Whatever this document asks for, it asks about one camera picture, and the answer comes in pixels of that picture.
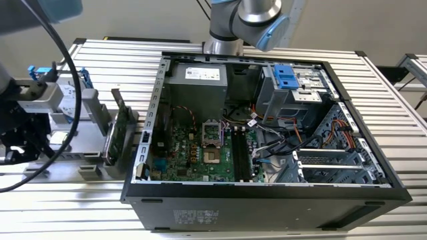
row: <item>wire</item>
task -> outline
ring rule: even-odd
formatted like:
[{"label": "wire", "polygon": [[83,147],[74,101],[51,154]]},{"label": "wire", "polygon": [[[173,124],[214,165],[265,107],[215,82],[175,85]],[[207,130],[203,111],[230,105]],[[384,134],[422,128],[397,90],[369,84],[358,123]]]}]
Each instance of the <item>wire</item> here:
[{"label": "wire", "polygon": [[294,118],[294,129],[295,129],[295,133],[297,133],[297,136],[298,136],[298,140],[302,143],[303,142],[302,136],[301,136],[301,133],[299,133],[299,129],[297,128],[297,118]]},{"label": "wire", "polygon": [[274,129],[271,129],[271,128],[265,128],[262,125],[259,125],[259,124],[257,124],[257,126],[261,128],[261,129],[263,129],[266,132],[271,132],[271,133],[274,133],[274,134],[277,134],[278,136],[279,136],[279,138],[285,138],[283,137],[283,135],[278,132],[278,131],[275,131]]},{"label": "wire", "polygon": [[47,16],[45,12],[38,12],[33,6],[29,4],[27,0],[21,0],[22,3],[26,5],[29,10],[31,11],[33,15],[35,18],[39,20],[45,30],[47,31],[49,35],[51,36],[53,40],[57,43],[57,46],[61,50],[61,53],[65,56],[66,62],[70,67],[70,72],[73,75],[73,82],[74,82],[74,88],[75,88],[75,112],[74,112],[74,121],[71,124],[71,129],[69,136],[57,151],[55,155],[50,158],[50,160],[43,164],[43,166],[39,168],[38,171],[35,171],[25,180],[21,182],[15,183],[13,186],[9,186],[6,188],[0,188],[0,193],[6,193],[9,191],[13,191],[18,189],[21,186],[23,186],[26,183],[29,183],[35,177],[38,177],[39,174],[42,174],[47,168],[51,166],[51,164],[55,162],[55,160],[59,158],[59,156],[63,154],[66,148],[69,147],[75,135],[77,135],[77,130],[79,126],[79,121],[81,121],[81,111],[82,111],[82,88],[81,88],[81,78],[79,78],[79,73],[77,70],[77,66],[74,63],[74,59],[70,56],[66,44],[59,36],[59,33],[57,32],[55,28],[51,26],[50,22],[47,21]]},{"label": "wire", "polygon": [[416,80],[416,77],[398,89],[398,92]]},{"label": "wire", "polygon": [[241,125],[247,124],[247,120],[235,120],[235,119],[233,119],[231,117],[229,117],[229,116],[226,116],[226,115],[223,115],[222,118],[223,118],[227,122],[234,123],[234,124],[241,124]]},{"label": "wire", "polygon": [[270,180],[273,179],[273,177],[274,177],[279,172],[281,172],[281,170],[277,171],[277,172],[269,177],[269,183],[270,183]]},{"label": "wire", "polygon": [[274,166],[275,168],[281,168],[281,166],[278,166],[277,164],[274,164],[273,162],[261,162],[262,164],[270,164],[271,166]]},{"label": "wire", "polygon": [[[328,139],[326,139],[322,147],[325,147],[325,146],[332,142],[332,140],[333,140],[333,138],[334,138],[334,132],[336,132],[336,124],[334,124],[334,123],[338,123],[338,125],[340,125],[341,127],[349,126],[348,122],[345,122],[344,120],[341,120],[341,119],[334,119],[334,120],[333,120],[333,123],[332,123],[332,131],[330,131],[329,137],[328,137]],[[350,136],[349,132],[344,131],[342,133],[344,133],[344,135],[345,135],[345,137],[346,137],[349,147],[350,147],[352,149],[357,148],[357,143],[356,143],[353,137]]]},{"label": "wire", "polygon": [[[341,120],[341,119],[337,119],[340,122],[342,122],[342,124],[349,127],[349,123],[345,121],[345,120]],[[350,148],[356,149],[357,148],[357,143],[356,143],[356,140],[353,138],[353,136],[350,135],[350,132],[349,131],[345,131],[345,136],[348,138],[348,143],[349,143],[349,146]]]},{"label": "wire", "polygon": [[306,147],[312,142],[313,140],[318,140],[320,142],[320,145],[318,147],[321,148],[322,145],[324,145],[324,137],[320,136],[320,135],[313,135],[306,141],[303,141],[301,144],[298,144],[295,147],[293,147],[291,149],[286,150],[286,151],[277,151],[277,152],[270,152],[270,155],[265,156],[263,158],[270,158],[271,156],[286,156],[286,155],[290,155],[297,149],[302,148],[302,147]]},{"label": "wire", "polygon": [[420,109],[420,107],[421,107],[421,105],[424,104],[424,102],[425,102],[424,100],[420,100],[420,102],[418,102],[418,104],[417,104],[417,106],[416,106],[416,108],[414,108],[416,110]]},{"label": "wire", "polygon": [[206,9],[203,8],[203,6],[202,6],[202,4],[201,4],[199,0],[195,0],[195,1],[198,2],[199,6],[201,6],[201,8],[202,8],[202,11],[205,12],[205,15],[206,15],[207,19],[211,21],[210,15],[209,15],[209,13],[207,13]]},{"label": "wire", "polygon": [[191,118],[193,118],[193,129],[194,129],[195,131],[198,131],[198,129],[197,129],[197,118],[195,118],[194,112],[193,112],[186,106],[177,106],[177,107],[173,108],[173,111],[174,111],[177,108],[185,109],[185,110],[189,111],[189,113],[190,113],[190,115],[191,115]]},{"label": "wire", "polygon": [[211,7],[211,5],[210,5],[210,3],[209,3],[209,0],[205,0],[205,2],[206,2],[206,4],[207,4],[207,6],[209,6],[209,9],[211,9],[213,7]]}]

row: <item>metal frame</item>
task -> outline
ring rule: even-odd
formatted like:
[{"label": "metal frame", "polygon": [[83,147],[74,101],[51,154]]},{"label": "metal frame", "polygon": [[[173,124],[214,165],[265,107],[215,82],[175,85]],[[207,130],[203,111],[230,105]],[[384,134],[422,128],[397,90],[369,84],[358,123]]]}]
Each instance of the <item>metal frame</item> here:
[{"label": "metal frame", "polygon": [[[139,111],[135,146],[139,144],[151,91],[162,51],[202,52],[201,44],[87,40],[78,44],[75,64],[91,72],[99,99],[109,109],[117,107],[110,93],[121,92],[129,106]],[[328,61],[348,89],[370,132],[388,156],[414,201],[372,220],[349,232],[177,232],[153,233],[145,230],[130,205],[121,198],[122,181],[85,181],[71,183],[33,183],[18,192],[0,194],[9,205],[0,214],[10,219],[3,233],[10,238],[58,239],[65,237],[117,237],[161,239],[294,239],[346,238],[357,240],[424,240],[427,238],[427,138],[426,127],[418,125],[410,106],[402,103],[400,93],[385,79],[376,75],[373,66],[353,51],[278,48],[261,52],[245,48],[246,56]],[[26,164],[2,167],[0,185],[17,183]]]}]

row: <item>blue clip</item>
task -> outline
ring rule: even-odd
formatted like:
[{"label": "blue clip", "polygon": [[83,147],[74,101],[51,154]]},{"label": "blue clip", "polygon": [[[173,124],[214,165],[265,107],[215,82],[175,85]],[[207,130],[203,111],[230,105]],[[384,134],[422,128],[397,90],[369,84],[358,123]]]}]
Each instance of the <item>blue clip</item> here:
[{"label": "blue clip", "polygon": [[298,89],[301,87],[290,65],[274,65],[274,76],[278,79],[281,89]]},{"label": "blue clip", "polygon": [[89,89],[93,89],[94,88],[94,84],[93,84],[91,75],[90,75],[89,70],[83,67],[79,72],[83,75],[86,87]]},{"label": "blue clip", "polygon": [[30,74],[30,77],[33,78],[33,80],[38,81],[38,76],[37,76],[37,73],[35,73],[35,69],[37,67],[34,65],[30,65],[29,67],[29,74]]},{"label": "blue clip", "polygon": [[39,80],[38,76],[49,73],[51,69],[51,67],[39,67],[39,69],[37,70],[37,67],[34,65],[30,65],[30,67],[27,68],[30,77],[35,81]]},{"label": "blue clip", "polygon": [[262,158],[262,159],[258,159],[257,160],[258,163],[266,163],[266,164],[270,164],[273,161],[270,161],[269,159],[266,158]]}]

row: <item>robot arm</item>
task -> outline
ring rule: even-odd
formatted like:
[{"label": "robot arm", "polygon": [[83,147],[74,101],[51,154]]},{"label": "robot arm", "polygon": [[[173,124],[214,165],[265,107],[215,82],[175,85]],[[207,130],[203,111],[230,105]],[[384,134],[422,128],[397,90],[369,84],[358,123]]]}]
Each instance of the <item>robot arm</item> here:
[{"label": "robot arm", "polygon": [[263,52],[282,39],[290,18],[281,13],[282,0],[213,0],[206,54],[241,55],[243,41]]}]

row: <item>slotted metal surface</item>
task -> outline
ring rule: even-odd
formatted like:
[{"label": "slotted metal surface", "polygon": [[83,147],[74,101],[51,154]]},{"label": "slotted metal surface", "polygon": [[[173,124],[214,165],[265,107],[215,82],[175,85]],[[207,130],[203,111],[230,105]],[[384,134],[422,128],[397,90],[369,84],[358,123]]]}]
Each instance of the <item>slotted metal surface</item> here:
[{"label": "slotted metal surface", "polygon": [[[102,103],[117,108],[110,91],[119,88],[126,104],[139,111],[141,131],[162,51],[201,53],[201,44],[89,40],[73,48],[75,64],[89,69]],[[118,201],[121,181],[30,183],[0,194],[0,233],[11,233],[2,239],[427,239],[426,126],[370,60],[352,51],[289,48],[261,52],[247,47],[245,55],[330,62],[414,201],[350,232],[302,233],[298,237],[289,235],[291,232],[151,233],[131,206]],[[9,173],[0,176],[2,187],[22,179],[25,167],[0,168],[0,173]]]}]

